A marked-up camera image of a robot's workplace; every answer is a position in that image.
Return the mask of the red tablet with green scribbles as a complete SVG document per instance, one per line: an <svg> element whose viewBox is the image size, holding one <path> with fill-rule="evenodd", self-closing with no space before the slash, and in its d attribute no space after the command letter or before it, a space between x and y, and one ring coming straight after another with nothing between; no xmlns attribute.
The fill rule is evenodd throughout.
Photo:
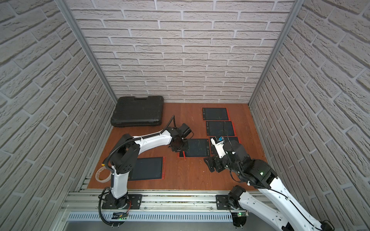
<svg viewBox="0 0 370 231"><path fill-rule="evenodd" d="M231 121L206 121L206 132L208 136L236 136Z"/></svg>

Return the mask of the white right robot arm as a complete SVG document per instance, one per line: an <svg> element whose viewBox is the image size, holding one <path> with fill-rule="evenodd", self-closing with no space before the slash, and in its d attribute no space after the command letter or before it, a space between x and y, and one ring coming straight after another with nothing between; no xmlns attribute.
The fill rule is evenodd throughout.
<svg viewBox="0 0 370 231"><path fill-rule="evenodd" d="M285 187L272 167L261 159L252 159L237 141L222 137L211 139L216 154L204 162L210 172L229 170L238 183L245 182L265 195L276 208L271 208L236 185L226 197L226 208L246 210L258 216L277 231L333 231L328 220L319 221L306 211Z"/></svg>

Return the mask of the black plastic tool case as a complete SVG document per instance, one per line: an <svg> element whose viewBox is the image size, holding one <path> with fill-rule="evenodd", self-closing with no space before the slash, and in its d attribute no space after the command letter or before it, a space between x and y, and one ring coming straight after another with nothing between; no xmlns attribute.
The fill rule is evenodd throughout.
<svg viewBox="0 0 370 231"><path fill-rule="evenodd" d="M110 123L117 128L159 126L162 124L163 105L162 96L120 97Z"/></svg>

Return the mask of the clear tape roll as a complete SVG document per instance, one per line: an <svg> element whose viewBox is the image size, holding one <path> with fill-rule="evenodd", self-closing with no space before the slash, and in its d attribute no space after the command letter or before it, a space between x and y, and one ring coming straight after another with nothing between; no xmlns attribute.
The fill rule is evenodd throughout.
<svg viewBox="0 0 370 231"><path fill-rule="evenodd" d="M111 180L111 173L105 167L99 168L95 173L95 180L98 183L107 183Z"/></svg>

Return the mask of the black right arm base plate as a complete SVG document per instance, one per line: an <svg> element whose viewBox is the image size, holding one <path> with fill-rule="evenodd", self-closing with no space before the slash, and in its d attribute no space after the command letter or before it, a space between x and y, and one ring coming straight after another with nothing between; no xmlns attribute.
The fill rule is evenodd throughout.
<svg viewBox="0 0 370 231"><path fill-rule="evenodd" d="M217 194L215 196L217 210L231 210L232 212L246 211L239 203L242 197L246 198L246 196L253 197L252 194L247 192L242 193L240 196L233 194Z"/></svg>

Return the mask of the aluminium front rail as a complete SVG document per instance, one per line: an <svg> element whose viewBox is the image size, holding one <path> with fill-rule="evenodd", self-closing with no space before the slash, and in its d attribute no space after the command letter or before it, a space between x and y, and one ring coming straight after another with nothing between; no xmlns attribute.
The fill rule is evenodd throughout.
<svg viewBox="0 0 370 231"><path fill-rule="evenodd" d="M98 211L98 196L102 190L87 189L68 193L61 209L65 211ZM128 194L140 194L137 212L212 212L217 209L217 195L229 191L178 191L178 190L129 190Z"/></svg>

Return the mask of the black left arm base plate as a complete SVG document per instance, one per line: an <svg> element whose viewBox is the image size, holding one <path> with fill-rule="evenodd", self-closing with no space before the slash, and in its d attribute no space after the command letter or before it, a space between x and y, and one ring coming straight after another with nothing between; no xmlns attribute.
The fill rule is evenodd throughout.
<svg viewBox="0 0 370 231"><path fill-rule="evenodd" d="M139 209L142 198L142 194L127 194L116 199L111 193L109 193L103 197L102 209Z"/></svg>

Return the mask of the right aluminium corner post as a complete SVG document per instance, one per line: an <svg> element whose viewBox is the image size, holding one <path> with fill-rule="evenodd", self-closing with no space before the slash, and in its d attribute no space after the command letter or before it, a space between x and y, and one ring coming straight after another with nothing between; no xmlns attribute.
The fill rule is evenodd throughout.
<svg viewBox="0 0 370 231"><path fill-rule="evenodd" d="M261 74L261 77L259 78L257 84L256 84L256 87L250 97L250 100L248 102L248 106L250 106L254 101L255 101L255 98L259 92L259 90L261 89L262 87L262 84L263 82L265 81L266 77L267 77L267 73L269 71L269 69L271 68L274 60L276 59L282 45L284 44L284 41L286 40L286 37L288 35L288 33L290 32L290 29L291 27L293 26L293 23L296 19L296 17L298 16L298 13L300 11L300 9L302 8L303 6L303 3L304 3L304 0L297 0L297 1L294 1L293 5L292 5L292 8L291 8L291 11L289 12L288 14L288 17L287 17L287 20L286 22L284 23L284 26L279 34L279 37L273 47L273 50L269 56L269 59L264 67L264 70Z"/></svg>

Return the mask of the aluminium corner post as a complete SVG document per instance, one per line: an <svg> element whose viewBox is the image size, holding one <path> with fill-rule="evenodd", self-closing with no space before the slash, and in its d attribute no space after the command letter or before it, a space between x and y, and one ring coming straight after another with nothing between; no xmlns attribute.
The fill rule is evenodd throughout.
<svg viewBox="0 0 370 231"><path fill-rule="evenodd" d="M287 17L287 20L286 22L284 23L284 26L279 34L279 37L273 47L273 50L269 56L269 59L264 67L264 70L261 74L261 77L259 78L257 84L256 84L256 87L250 97L250 100L248 102L248 106L250 106L254 101L255 101L255 98L259 92L259 90L261 89L262 87L262 84L263 82L265 81L266 77L267 77L267 73L269 71L269 69L271 68L274 60L276 59L282 45L284 44L284 41L286 40L286 37L288 35L288 33L290 32L290 29L291 27L293 26L293 23L296 19L296 17L298 16L298 13L300 11L300 9L302 8L303 6L303 3L304 3L304 0L297 0L297 1L294 1L293 5L292 5L292 8L291 8L291 11L289 12L288 14L288 17Z"/></svg>
<svg viewBox="0 0 370 231"><path fill-rule="evenodd" d="M67 1L65 1L65 0L56 0L55 2L57 4L60 12L62 13L64 18L66 19L66 22L70 26L70 29L74 33L74 35L75 35L77 41L79 42L83 52L85 53L86 57L90 61L93 69L96 71L97 76L101 80L105 90L107 91L107 93L110 96L113 103L116 104L117 101L118 101L117 97L116 97L116 95L115 95L115 93L114 93L114 91L113 91L113 89L112 89L112 87L111 87L111 85L110 85L110 83L109 83L101 65L99 64L93 50L91 49L87 38L85 37L85 35L84 35L82 29L80 28L76 18L74 17L71 9L69 8Z"/></svg>

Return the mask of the left aluminium corner post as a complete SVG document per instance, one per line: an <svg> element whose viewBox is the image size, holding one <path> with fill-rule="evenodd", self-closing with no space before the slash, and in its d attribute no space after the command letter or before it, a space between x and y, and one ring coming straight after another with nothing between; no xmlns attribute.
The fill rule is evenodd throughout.
<svg viewBox="0 0 370 231"><path fill-rule="evenodd" d="M101 65L99 64L93 50L91 49L87 38L85 37L85 35L84 35L82 29L80 28L76 18L74 17L71 9L69 8L67 1L65 1L65 0L56 0L55 2L57 4L60 12L62 13L64 18L66 19L66 22L70 26L70 29L74 33L74 35L75 35L77 41L79 42L83 52L85 53L86 57L90 61L93 69L96 71L97 76L101 80L105 90L107 91L107 93L110 96L113 103L116 104L117 101L118 101L117 97L116 97L116 95L115 95L115 93L114 93L114 91L113 91L113 89L112 89L112 87L111 87L111 85L110 85L110 83L109 83Z"/></svg>

